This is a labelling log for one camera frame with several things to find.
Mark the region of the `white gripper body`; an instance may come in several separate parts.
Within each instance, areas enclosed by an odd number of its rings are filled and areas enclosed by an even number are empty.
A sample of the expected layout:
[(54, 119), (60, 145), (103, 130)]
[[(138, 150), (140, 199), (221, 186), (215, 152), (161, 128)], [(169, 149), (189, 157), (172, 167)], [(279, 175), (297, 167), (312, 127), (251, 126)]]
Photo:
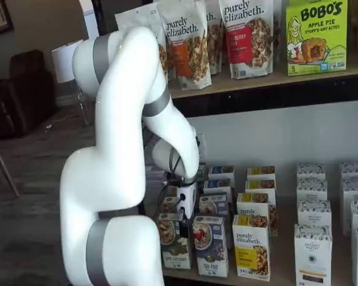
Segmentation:
[(187, 219), (190, 219), (195, 207), (195, 185), (183, 186), (177, 189), (177, 212), (183, 211)]

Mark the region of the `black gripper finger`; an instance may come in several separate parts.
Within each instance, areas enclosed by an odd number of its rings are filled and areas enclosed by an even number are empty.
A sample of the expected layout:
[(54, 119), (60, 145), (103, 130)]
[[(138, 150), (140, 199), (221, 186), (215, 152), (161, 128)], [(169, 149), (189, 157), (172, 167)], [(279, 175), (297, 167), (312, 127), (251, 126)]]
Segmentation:
[(180, 237), (188, 238), (191, 233), (192, 218), (188, 218), (184, 210), (180, 211)]

